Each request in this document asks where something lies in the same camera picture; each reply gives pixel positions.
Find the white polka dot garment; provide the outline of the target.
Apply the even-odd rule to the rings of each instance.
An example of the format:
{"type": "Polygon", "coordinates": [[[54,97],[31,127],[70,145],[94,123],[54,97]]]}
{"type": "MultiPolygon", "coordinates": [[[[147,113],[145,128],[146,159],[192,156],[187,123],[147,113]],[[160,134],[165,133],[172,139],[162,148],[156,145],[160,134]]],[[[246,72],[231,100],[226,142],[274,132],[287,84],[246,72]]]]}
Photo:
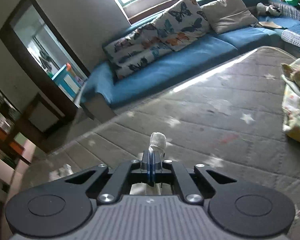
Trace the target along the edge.
{"type": "Polygon", "coordinates": [[[147,178],[147,183],[133,184],[130,189],[132,195],[161,195],[162,183],[155,183],[154,179],[157,175],[154,175],[154,171],[161,171],[161,161],[165,156],[166,137],[159,132],[153,132],[149,140],[149,148],[146,153],[142,154],[142,157],[146,157],[146,171],[150,172],[150,178],[147,178]]]}

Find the grey star quilted mat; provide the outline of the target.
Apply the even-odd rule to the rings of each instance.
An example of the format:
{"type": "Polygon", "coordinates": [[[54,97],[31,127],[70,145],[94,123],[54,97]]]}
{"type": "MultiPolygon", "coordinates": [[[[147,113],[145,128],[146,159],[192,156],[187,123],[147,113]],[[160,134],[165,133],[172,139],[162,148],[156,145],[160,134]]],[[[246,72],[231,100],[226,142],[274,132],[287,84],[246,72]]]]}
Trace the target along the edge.
{"type": "Polygon", "coordinates": [[[8,202],[13,239],[300,239],[300,143],[282,130],[281,64],[295,60],[254,49],[97,128],[80,143],[98,163],[8,202]],[[98,204],[108,172],[147,159],[153,132],[204,202],[163,183],[161,195],[98,204]]]}

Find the dark wooden table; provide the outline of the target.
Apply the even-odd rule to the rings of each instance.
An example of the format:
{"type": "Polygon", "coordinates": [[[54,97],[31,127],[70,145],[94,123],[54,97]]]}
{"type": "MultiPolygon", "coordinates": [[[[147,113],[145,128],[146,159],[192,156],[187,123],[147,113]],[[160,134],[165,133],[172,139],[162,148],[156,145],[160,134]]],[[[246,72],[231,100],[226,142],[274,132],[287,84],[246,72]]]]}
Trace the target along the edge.
{"type": "Polygon", "coordinates": [[[75,117],[77,108],[63,113],[40,93],[27,105],[20,117],[20,132],[45,153],[53,149],[48,140],[75,117]]]}

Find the butterfly pillow left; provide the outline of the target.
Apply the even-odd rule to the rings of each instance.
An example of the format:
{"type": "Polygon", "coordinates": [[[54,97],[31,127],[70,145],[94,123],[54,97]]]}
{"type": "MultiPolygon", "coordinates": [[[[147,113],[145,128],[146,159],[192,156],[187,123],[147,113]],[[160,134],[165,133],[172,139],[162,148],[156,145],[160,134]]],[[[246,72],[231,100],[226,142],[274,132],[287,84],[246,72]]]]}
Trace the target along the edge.
{"type": "Polygon", "coordinates": [[[160,40],[152,23],[143,24],[103,49],[119,80],[172,52],[171,48],[160,40]]]}

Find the butterfly pillow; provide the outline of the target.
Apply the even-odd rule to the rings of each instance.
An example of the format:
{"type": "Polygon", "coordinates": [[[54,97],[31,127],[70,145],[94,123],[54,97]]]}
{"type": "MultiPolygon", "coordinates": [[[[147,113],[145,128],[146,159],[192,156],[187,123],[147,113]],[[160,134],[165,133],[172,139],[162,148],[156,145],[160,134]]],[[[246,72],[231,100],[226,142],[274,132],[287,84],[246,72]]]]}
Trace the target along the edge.
{"type": "Polygon", "coordinates": [[[179,51],[210,31],[196,0],[179,0],[152,21],[158,36],[173,51],[179,51]]]}
{"type": "Polygon", "coordinates": [[[160,40],[152,23],[143,24],[103,49],[119,80],[172,52],[171,48],[160,40]]]}

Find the blue white cabinet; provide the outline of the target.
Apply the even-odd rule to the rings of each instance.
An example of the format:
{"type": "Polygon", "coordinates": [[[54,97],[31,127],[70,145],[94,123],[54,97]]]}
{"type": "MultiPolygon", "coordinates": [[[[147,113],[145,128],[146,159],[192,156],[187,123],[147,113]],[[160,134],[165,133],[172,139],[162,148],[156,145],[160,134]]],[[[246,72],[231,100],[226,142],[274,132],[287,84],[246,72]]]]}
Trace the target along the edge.
{"type": "Polygon", "coordinates": [[[74,72],[70,63],[64,64],[63,67],[52,76],[52,81],[71,101],[75,100],[84,85],[83,80],[74,72]]]}

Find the butterfly pillow right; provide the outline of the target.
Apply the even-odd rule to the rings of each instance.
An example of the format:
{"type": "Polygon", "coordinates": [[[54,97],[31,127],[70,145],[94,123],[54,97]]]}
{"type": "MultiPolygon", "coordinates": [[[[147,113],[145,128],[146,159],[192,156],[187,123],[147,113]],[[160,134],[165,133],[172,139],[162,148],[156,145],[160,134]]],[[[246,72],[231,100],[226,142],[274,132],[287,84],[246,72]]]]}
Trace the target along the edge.
{"type": "Polygon", "coordinates": [[[179,0],[152,21],[158,36],[173,51],[179,51],[210,31],[196,0],[179,0]]]}

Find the yellow folded cloth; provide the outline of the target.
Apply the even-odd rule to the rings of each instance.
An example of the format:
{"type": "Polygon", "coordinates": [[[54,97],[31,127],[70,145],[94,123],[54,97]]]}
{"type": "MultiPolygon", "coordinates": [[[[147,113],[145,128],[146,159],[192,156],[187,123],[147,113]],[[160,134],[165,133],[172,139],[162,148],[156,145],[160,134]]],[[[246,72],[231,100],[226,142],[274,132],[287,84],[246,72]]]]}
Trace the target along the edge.
{"type": "Polygon", "coordinates": [[[287,136],[300,142],[300,59],[290,64],[283,63],[281,68],[281,78],[285,82],[282,130],[287,136]]]}

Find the beige cushion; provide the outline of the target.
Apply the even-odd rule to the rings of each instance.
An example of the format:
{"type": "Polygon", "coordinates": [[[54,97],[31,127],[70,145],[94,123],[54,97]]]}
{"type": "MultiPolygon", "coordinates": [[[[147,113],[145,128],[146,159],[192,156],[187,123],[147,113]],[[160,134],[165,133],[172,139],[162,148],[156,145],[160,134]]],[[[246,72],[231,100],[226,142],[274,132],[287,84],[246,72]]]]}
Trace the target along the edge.
{"type": "Polygon", "coordinates": [[[216,0],[201,6],[207,21],[216,34],[258,23],[242,0],[216,0]]]}

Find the blue sofa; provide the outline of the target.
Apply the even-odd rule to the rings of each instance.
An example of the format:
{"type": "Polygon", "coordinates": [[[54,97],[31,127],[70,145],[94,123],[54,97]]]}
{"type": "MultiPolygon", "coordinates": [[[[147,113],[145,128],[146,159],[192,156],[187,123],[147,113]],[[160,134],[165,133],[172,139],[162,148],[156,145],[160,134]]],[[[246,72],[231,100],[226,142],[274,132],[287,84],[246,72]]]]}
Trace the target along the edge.
{"type": "MultiPolygon", "coordinates": [[[[196,0],[199,6],[216,0],[196,0]]],[[[258,21],[273,21],[284,28],[300,26],[300,11],[280,0],[242,0],[258,21]],[[281,10],[281,16],[258,16],[256,5],[274,5],[281,10]]],[[[136,28],[152,21],[163,12],[133,24],[124,32],[116,35],[103,45],[125,37],[136,28]]],[[[282,48],[285,43],[281,30],[267,29],[257,23],[240,29],[216,34],[210,25],[210,31],[179,51],[168,53],[151,62],[147,67],[119,80],[107,58],[97,65],[83,88],[80,105],[91,110],[102,105],[117,109],[158,93],[176,85],[200,72],[228,61],[240,54],[261,46],[282,48]]]]}

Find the plush toy on sofa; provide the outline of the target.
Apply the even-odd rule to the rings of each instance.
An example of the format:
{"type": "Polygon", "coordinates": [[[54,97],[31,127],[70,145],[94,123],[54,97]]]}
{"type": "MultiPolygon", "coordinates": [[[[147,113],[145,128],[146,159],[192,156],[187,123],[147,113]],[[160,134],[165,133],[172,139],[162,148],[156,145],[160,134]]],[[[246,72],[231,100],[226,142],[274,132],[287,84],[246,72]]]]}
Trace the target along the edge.
{"type": "Polygon", "coordinates": [[[256,5],[256,11],[258,16],[281,16],[281,10],[274,5],[264,5],[263,3],[258,3],[256,5]]]}

